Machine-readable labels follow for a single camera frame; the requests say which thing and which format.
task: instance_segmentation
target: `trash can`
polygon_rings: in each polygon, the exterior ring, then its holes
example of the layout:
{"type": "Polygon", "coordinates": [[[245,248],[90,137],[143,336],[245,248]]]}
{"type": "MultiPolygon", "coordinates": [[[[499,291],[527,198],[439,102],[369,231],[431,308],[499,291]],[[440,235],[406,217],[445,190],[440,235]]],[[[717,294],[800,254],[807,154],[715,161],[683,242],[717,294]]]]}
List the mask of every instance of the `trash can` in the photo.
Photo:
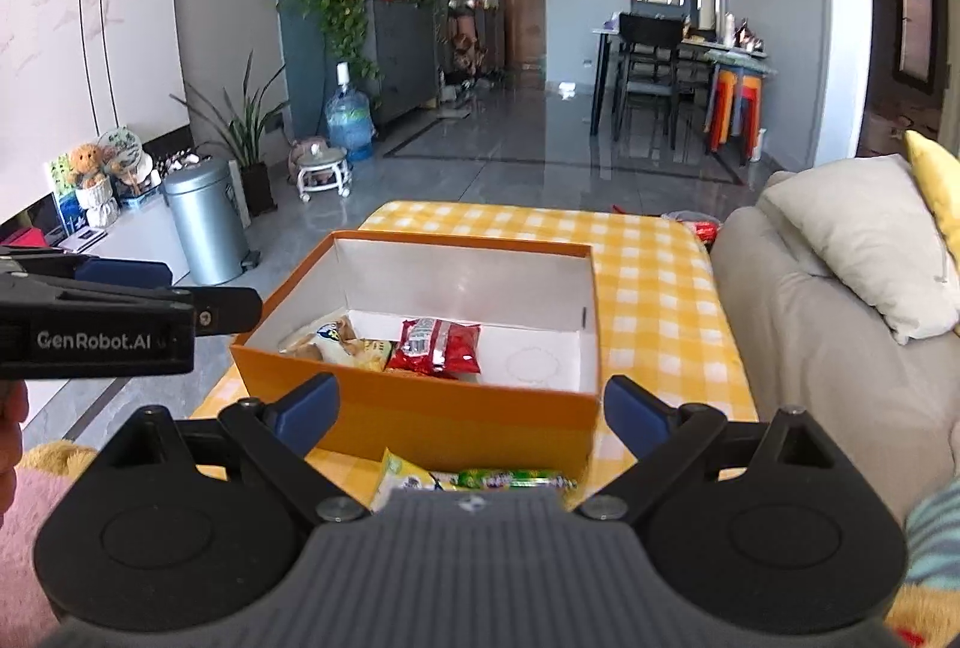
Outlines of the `trash can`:
{"type": "Polygon", "coordinates": [[[191,279],[220,285],[243,274],[250,248],[233,198],[227,161],[211,158],[163,180],[191,279]]]}

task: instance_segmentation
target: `yellow checkered tablecloth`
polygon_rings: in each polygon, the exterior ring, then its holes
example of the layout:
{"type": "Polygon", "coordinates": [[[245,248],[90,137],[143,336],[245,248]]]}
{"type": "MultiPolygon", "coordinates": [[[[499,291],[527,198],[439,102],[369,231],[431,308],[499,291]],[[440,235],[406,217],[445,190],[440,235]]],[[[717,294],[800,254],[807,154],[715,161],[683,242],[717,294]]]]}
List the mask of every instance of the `yellow checkered tablecloth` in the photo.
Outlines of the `yellow checkered tablecloth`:
{"type": "MultiPolygon", "coordinates": [[[[680,223],[595,212],[391,202],[361,228],[590,245],[603,380],[625,374],[669,404],[704,402],[734,421],[757,419],[709,257],[680,223]]],[[[215,416],[246,393],[234,365],[194,418],[215,416]]],[[[379,461],[323,450],[314,450],[308,460],[354,498],[367,503],[373,495],[379,461]]],[[[600,418],[580,496],[603,488],[634,461],[600,418]]]]}

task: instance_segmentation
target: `tiled floor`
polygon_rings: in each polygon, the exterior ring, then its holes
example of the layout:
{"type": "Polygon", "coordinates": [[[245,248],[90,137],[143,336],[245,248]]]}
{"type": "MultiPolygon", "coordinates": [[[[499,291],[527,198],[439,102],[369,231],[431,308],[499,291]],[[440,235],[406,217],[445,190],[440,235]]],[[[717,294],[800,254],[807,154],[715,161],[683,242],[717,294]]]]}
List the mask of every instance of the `tiled floor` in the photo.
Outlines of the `tiled floor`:
{"type": "MultiPolygon", "coordinates": [[[[769,176],[765,164],[740,168],[736,161],[704,156],[701,110],[680,114],[675,152],[652,109],[635,110],[632,129],[611,141],[610,114],[600,135],[589,137],[589,95],[562,100],[535,89],[480,93],[472,114],[437,121],[418,112],[392,127],[376,157],[354,170],[352,195],[315,194],[303,204],[277,169],[277,212],[257,218],[248,231],[260,250],[258,268],[239,278],[268,295],[329,231],[353,228],[394,199],[449,200],[542,206],[557,209],[659,215],[693,209],[726,218],[757,198],[769,176]]],[[[25,445],[69,433],[85,445],[101,446],[135,408],[164,404],[186,416],[229,366],[227,338],[197,343],[196,369],[181,377],[73,381],[61,389],[25,431],[25,445]]]]}

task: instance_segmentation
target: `finger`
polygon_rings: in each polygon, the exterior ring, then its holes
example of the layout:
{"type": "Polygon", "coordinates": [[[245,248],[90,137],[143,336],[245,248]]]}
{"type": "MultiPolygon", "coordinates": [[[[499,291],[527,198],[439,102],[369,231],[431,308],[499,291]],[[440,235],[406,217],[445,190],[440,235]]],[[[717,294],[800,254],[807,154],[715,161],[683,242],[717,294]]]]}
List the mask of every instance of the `finger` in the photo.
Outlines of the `finger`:
{"type": "Polygon", "coordinates": [[[6,514],[13,504],[16,493],[16,471],[11,469],[0,475],[0,517],[6,514]]]}
{"type": "Polygon", "coordinates": [[[16,421],[0,421],[0,472],[7,472],[23,457],[23,433],[16,421]]]}
{"type": "Polygon", "coordinates": [[[3,406],[3,418],[16,423],[25,423],[30,415],[30,400],[27,398],[27,384],[22,380],[0,382],[0,394],[6,389],[7,400],[3,406]]]}

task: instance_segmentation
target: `cardboard box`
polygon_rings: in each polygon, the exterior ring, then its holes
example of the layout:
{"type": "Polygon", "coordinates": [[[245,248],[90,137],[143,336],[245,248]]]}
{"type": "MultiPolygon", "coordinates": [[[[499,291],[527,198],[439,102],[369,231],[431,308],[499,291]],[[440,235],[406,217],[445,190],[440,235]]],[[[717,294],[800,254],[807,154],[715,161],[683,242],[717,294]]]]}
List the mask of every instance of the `cardboard box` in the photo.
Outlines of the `cardboard box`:
{"type": "Polygon", "coordinates": [[[579,478],[600,404],[596,293],[589,247],[341,231],[267,300],[230,348],[247,390],[275,401],[327,371],[340,385],[323,448],[379,460],[385,447],[442,471],[543,467],[579,478]],[[369,373],[280,355],[280,342],[326,314],[360,338],[400,338],[438,317],[481,325],[476,382],[369,373]]]}

